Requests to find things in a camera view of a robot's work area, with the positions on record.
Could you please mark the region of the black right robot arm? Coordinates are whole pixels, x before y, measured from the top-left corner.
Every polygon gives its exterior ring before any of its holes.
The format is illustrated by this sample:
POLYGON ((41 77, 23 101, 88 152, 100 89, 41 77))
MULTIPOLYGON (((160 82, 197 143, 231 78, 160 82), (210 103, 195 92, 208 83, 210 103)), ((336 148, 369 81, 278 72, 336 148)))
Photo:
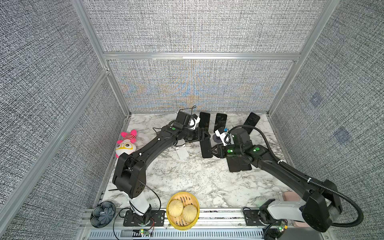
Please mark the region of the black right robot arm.
POLYGON ((305 222, 319 232, 338 226, 336 220, 342 213, 341 194, 334 183, 313 179, 291 167, 275 156, 269 143, 265 146, 253 144, 243 127, 233 128, 230 136, 230 141, 210 147, 210 153, 227 159, 232 172, 236 170, 234 163, 239 168, 255 166, 283 182, 302 199, 289 203, 268 200, 259 208, 259 219, 263 224, 293 220, 305 222))

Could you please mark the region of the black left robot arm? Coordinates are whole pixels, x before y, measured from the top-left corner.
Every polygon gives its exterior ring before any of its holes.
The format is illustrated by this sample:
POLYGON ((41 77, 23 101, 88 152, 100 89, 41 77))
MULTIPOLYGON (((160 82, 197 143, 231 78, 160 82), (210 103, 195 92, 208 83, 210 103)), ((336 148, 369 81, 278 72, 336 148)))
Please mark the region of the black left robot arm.
POLYGON ((113 184, 117 189, 128 195, 133 201, 131 207, 134 213, 143 216, 151 208, 142 195, 146 187, 146 170, 148 166, 166 149, 176 145, 178 141, 186 143, 200 142, 209 139, 210 134, 205 129, 189 124, 183 125, 175 121, 165 125, 145 146, 131 154, 121 154, 115 168, 113 184))

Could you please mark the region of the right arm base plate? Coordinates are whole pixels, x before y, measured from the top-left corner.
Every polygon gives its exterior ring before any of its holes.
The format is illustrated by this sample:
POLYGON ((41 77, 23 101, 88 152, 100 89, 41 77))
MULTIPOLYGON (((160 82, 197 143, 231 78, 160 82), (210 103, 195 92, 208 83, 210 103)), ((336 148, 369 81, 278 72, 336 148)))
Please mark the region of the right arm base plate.
POLYGON ((260 219, 259 209, 250 209, 245 207, 242 209, 242 212, 244 215, 246 226, 255 227, 264 225, 264 223, 260 219))

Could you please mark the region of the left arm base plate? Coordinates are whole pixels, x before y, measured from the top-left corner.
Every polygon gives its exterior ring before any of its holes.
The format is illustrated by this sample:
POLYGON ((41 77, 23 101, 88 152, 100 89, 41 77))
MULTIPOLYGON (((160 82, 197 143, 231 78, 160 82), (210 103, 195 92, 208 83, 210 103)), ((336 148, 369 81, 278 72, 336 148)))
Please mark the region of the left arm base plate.
POLYGON ((128 210, 125 213, 123 226, 124 227, 144 227, 149 228, 152 226, 163 227, 165 221, 165 211, 152 211, 150 215, 139 216, 133 211, 128 210))

